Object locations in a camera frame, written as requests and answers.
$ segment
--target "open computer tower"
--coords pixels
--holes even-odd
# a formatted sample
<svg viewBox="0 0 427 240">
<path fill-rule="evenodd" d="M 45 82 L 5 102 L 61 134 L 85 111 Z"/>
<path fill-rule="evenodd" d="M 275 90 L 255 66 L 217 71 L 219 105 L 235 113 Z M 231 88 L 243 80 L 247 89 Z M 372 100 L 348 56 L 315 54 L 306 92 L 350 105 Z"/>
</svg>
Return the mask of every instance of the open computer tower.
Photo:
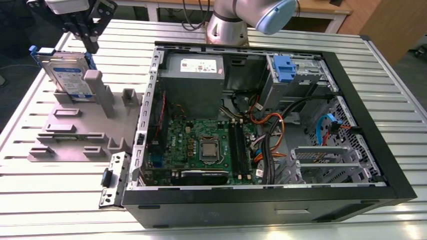
<svg viewBox="0 0 427 240">
<path fill-rule="evenodd" d="M 156 42 L 148 74 L 100 208 L 145 228 L 270 225 L 416 197 L 335 53 Z"/>
</svg>

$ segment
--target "table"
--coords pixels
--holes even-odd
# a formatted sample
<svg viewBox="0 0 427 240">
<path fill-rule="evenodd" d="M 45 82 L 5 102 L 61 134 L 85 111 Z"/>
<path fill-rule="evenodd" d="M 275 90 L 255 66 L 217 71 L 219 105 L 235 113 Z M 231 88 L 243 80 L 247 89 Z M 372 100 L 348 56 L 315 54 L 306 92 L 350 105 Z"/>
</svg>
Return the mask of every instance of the table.
<svg viewBox="0 0 427 240">
<path fill-rule="evenodd" d="M 179 23 L 112 20 L 93 56 L 113 92 L 144 92 L 153 41 L 204 43 Z M 0 236 L 45 239 L 424 239 L 427 238 L 427 115 L 375 46 L 354 35 L 248 30 L 251 46 L 332 51 L 388 143 L 418 198 L 342 223 L 144 230 L 125 210 L 99 210 L 107 162 L 28 162 L 55 104 L 41 70 L 0 135 Z M 69 34 L 56 49 L 84 51 Z"/>
<path fill-rule="evenodd" d="M 144 7 L 148 11 L 149 21 L 159 21 L 159 8 L 183 9 L 181 0 L 115 0 L 120 6 Z M 201 0 L 203 10 L 208 9 L 208 0 Z M 213 10 L 213 2 L 211 0 L 211 11 Z M 352 9 L 346 2 L 340 6 L 330 4 L 324 0 L 299 0 L 302 18 L 330 19 L 326 33 L 335 34 L 346 20 L 347 15 L 352 14 Z M 188 10 L 200 10 L 199 0 L 185 0 L 185 8 Z"/>
</svg>

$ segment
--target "label sticker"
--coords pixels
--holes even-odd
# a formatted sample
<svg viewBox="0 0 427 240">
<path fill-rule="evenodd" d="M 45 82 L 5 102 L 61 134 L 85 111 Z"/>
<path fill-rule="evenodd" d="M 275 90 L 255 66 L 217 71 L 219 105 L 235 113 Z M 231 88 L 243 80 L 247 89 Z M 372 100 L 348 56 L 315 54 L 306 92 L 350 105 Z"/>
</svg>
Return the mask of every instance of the label sticker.
<svg viewBox="0 0 427 240">
<path fill-rule="evenodd" d="M 264 171 L 260 169 L 256 169 L 255 176 L 262 178 L 263 175 L 264 175 Z"/>
<path fill-rule="evenodd" d="M 180 60 L 180 71 L 187 73 L 216 73 L 216 60 L 184 58 Z"/>
<path fill-rule="evenodd" d="M 260 105 L 259 103 L 255 104 L 255 107 L 258 108 L 258 110 L 263 110 L 263 105 Z"/>
<path fill-rule="evenodd" d="M 76 101 L 89 101 L 93 93 L 89 85 L 83 81 L 84 74 L 79 68 L 53 67 L 56 80 L 65 92 Z"/>
</svg>

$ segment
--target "ram slot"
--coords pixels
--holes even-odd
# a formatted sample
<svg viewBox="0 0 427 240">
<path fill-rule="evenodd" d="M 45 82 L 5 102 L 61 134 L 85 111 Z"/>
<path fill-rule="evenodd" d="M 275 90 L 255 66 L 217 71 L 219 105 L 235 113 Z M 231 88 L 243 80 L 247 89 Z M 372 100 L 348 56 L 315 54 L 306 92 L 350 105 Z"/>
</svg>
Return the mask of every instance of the ram slot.
<svg viewBox="0 0 427 240">
<path fill-rule="evenodd" d="M 228 142 L 231 151 L 232 175 L 240 179 L 243 176 L 250 174 L 246 135 L 243 132 L 243 125 L 240 123 L 228 124 Z"/>
</svg>

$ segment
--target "floor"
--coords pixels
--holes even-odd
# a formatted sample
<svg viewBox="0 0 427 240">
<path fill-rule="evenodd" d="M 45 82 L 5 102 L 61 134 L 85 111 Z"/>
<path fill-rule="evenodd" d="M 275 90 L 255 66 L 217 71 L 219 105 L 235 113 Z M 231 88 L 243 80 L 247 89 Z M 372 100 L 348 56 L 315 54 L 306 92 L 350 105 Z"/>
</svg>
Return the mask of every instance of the floor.
<svg viewBox="0 0 427 240">
<path fill-rule="evenodd" d="M 201 17 L 199 13 L 188 12 L 193 23 Z M 116 19 L 147 20 L 144 8 L 120 6 L 115 14 Z M 163 9 L 160 20 L 165 22 L 180 22 L 184 19 L 183 12 L 171 12 Z M 36 24 L 24 29 L 25 35 L 32 45 L 55 47 L 61 31 L 35 17 Z M 27 55 L 25 49 L 21 57 L 11 57 L 0 52 L 0 76 L 5 79 L 5 84 L 0 85 L 0 132 L 8 123 L 13 111 L 24 97 L 24 94 L 39 73 L 39 68 L 33 59 Z M 408 52 L 400 62 L 394 67 L 408 89 L 415 95 L 424 109 L 427 109 L 427 59 L 414 57 Z"/>
</svg>

